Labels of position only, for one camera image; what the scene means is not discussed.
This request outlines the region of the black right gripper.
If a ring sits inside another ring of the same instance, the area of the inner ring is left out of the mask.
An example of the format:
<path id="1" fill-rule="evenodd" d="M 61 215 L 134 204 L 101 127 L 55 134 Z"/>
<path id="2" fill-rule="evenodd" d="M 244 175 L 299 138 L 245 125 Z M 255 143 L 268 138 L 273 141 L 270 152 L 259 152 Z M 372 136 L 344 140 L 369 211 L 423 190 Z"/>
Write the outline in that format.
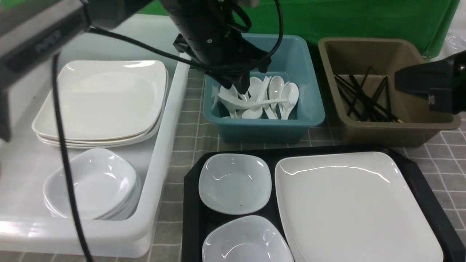
<path id="1" fill-rule="evenodd" d="M 395 72 L 395 89 L 428 101 L 430 111 L 454 113 L 455 55 Z"/>

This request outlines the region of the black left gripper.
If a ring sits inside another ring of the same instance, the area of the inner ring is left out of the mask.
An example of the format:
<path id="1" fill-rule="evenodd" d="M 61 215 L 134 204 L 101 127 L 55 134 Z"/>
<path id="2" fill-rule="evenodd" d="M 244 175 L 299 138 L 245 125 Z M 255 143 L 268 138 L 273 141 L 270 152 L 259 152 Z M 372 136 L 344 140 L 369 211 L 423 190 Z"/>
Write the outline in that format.
<path id="1" fill-rule="evenodd" d="M 242 34 L 249 32 L 251 22 L 176 22 L 176 27 L 180 33 L 174 47 L 190 55 L 199 68 L 226 88 L 247 91 L 251 71 L 265 73 L 272 62 L 269 52 L 244 39 Z"/>

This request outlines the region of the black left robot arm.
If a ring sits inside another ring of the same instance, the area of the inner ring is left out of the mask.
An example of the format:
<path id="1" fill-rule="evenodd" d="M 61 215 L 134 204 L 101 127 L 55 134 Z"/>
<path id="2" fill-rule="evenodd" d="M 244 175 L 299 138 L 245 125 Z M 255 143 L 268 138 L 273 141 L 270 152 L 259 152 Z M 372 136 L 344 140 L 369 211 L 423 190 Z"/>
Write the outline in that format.
<path id="1" fill-rule="evenodd" d="M 112 33 L 150 0 L 29 0 L 1 13 L 1 140 L 9 142 L 12 127 L 7 89 L 58 53 L 83 32 L 112 37 L 203 70 L 225 87 L 244 93 L 251 70 L 265 73 L 283 40 L 281 5 L 275 1 L 279 36 L 270 51 L 245 40 L 252 27 L 239 6 L 258 6 L 258 0 L 161 0 L 179 30 L 174 47 L 191 60 L 163 52 L 130 37 Z"/>

